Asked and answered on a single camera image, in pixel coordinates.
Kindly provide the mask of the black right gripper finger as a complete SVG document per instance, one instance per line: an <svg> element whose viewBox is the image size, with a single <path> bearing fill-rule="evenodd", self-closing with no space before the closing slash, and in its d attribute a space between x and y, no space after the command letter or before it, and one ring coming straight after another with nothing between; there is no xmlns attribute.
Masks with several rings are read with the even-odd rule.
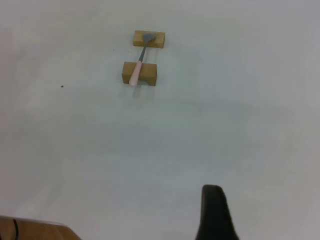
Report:
<svg viewBox="0 0 320 240"><path fill-rule="evenodd" d="M197 240L238 240L228 202L218 185L204 185L201 192Z"/></svg>

